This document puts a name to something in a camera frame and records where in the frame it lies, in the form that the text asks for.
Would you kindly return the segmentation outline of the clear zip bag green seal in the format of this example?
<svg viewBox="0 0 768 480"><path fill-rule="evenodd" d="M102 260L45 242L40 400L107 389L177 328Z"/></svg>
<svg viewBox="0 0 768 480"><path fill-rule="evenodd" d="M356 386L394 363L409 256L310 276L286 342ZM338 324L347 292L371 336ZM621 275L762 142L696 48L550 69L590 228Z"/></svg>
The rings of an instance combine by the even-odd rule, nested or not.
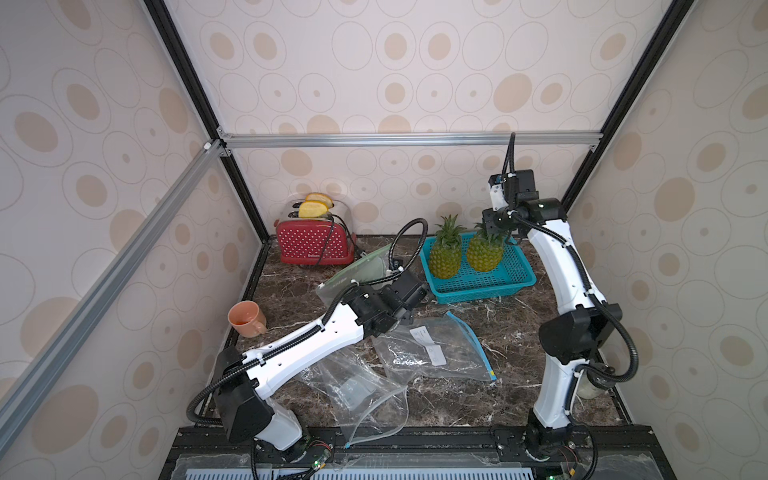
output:
<svg viewBox="0 0 768 480"><path fill-rule="evenodd" d="M315 293L324 306L329 307L333 298L349 285L377 280L390 274L391 271L388 269L390 248L391 245L388 244L367 253L330 279L319 284Z"/></svg>

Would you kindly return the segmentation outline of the clear zip bag blue slider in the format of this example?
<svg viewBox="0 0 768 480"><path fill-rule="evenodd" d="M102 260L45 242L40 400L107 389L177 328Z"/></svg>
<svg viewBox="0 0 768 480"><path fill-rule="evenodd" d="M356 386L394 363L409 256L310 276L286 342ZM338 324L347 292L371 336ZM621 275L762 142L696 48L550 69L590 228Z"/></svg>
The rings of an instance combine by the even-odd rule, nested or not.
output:
<svg viewBox="0 0 768 480"><path fill-rule="evenodd" d="M418 377L496 380L474 331L450 312L400 324L374 339L373 347L387 376L401 383Z"/></svg>

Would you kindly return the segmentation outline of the yellow pineapple green crown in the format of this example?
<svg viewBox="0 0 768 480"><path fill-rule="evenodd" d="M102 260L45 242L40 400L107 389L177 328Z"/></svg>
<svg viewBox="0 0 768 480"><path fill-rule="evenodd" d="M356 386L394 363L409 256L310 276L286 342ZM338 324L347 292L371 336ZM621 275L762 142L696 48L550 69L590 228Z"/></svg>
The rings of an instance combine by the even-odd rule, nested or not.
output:
<svg viewBox="0 0 768 480"><path fill-rule="evenodd" d="M431 274L440 280L454 277L461 265L461 234L464 227L457 223L457 215L442 216L428 259Z"/></svg>

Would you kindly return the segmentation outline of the clear zip bag white seal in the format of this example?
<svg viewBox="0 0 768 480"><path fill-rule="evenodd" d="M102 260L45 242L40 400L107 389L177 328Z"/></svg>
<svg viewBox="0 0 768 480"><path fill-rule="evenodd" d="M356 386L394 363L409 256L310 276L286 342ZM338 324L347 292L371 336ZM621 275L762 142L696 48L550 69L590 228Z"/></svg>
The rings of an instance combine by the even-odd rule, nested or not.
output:
<svg viewBox="0 0 768 480"><path fill-rule="evenodd" d="M407 423L407 386L376 373L349 347L308 367L299 379L325 394L346 448L395 435Z"/></svg>

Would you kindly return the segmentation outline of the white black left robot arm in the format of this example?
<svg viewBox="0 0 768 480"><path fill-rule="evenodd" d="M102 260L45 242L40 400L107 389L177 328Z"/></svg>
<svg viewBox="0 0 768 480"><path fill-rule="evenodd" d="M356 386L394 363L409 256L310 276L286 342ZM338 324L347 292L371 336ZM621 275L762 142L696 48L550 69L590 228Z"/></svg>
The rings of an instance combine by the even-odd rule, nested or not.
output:
<svg viewBox="0 0 768 480"><path fill-rule="evenodd" d="M216 360L211 383L189 402L187 419L221 427L229 442L260 440L280 452L301 447L305 430L296 415L271 400L284 384L332 353L369 337L389 332L412 317L426 297L425 284L409 272L428 234L423 218L409 221L395 236L422 227L415 252L402 266L390 246L387 274L373 280L350 280L332 299L324 315L264 347L245 353L227 349Z"/></svg>

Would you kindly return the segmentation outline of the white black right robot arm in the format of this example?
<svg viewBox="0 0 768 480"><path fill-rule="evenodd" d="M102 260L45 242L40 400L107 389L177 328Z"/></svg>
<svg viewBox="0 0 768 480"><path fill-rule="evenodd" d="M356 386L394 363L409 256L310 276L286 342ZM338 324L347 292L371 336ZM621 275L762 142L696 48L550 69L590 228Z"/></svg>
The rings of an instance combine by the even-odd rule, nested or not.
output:
<svg viewBox="0 0 768 480"><path fill-rule="evenodd" d="M533 171L515 167L515 142L511 135L502 169L488 181L491 206L484 210L482 224L504 241L528 240L555 293L558 315L539 328L544 377L523 437L528 456L545 461L570 439L577 387L589 378L606 387L631 380L639 368L639 352L621 323L620 306L606 300L588 273L561 202L541 197ZM629 365L623 373L593 361L612 333L628 348Z"/></svg>

